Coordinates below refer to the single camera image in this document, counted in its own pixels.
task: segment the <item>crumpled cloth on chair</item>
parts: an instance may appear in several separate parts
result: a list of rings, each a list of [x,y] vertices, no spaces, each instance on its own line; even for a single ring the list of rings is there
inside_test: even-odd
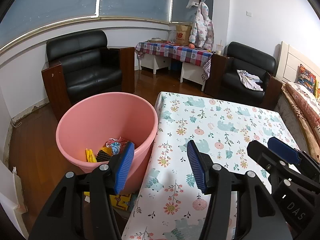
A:
[[[251,75],[245,70],[237,70],[241,83],[248,89],[263,91],[263,89],[257,84],[262,83],[258,76]]]

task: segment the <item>white tablecloth with bear print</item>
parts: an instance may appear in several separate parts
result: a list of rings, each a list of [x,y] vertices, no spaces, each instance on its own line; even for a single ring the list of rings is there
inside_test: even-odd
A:
[[[155,109],[159,117],[151,159],[123,240],[198,240],[210,195],[197,188],[186,144],[229,171],[254,171],[271,191],[267,172],[247,156],[252,140],[267,145],[276,136],[298,148],[277,112],[221,100],[161,92]],[[232,194],[227,239],[236,225],[236,192]]]

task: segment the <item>white wall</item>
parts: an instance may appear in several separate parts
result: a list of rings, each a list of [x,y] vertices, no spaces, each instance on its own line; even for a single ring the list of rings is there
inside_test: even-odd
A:
[[[153,37],[167,39],[172,26],[144,21],[97,20],[62,26],[13,47],[0,56],[0,89],[12,118],[47,97],[41,76],[46,62],[46,41],[66,33],[95,28],[106,33],[109,46],[136,46]]]
[[[229,6],[230,0],[213,0],[213,14],[212,23],[214,27],[214,46],[220,44],[225,46],[227,44],[227,32],[229,21]]]
[[[10,124],[10,115],[0,89],[0,162],[3,160],[4,143]]]
[[[320,20],[307,0],[230,0],[227,42],[231,41],[276,60],[285,41],[320,66]]]

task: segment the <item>colorful pillow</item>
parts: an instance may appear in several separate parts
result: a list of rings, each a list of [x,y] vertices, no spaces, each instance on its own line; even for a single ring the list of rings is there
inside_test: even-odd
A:
[[[313,75],[311,71],[307,70],[302,64],[300,64],[298,82],[314,94],[316,76]]]
[[[316,80],[316,85],[315,85],[315,98],[318,102],[320,102],[320,86],[319,86],[319,81]]]

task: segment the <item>baseboard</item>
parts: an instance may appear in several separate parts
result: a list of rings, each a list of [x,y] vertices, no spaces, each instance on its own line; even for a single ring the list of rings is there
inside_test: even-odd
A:
[[[8,132],[7,132],[7,137],[5,138],[5,141],[4,141],[4,150],[3,150],[3,157],[2,157],[2,162],[7,168],[9,167],[9,150],[10,150],[12,130],[13,130],[13,126],[10,122]]]
[[[33,106],[28,107],[26,110],[23,110],[20,114],[17,114],[15,117],[12,118],[13,123],[18,122],[23,117],[26,117],[28,114],[31,114],[33,111],[36,111],[40,107],[49,103],[49,99],[45,98],[39,101],[38,103],[34,104]]]

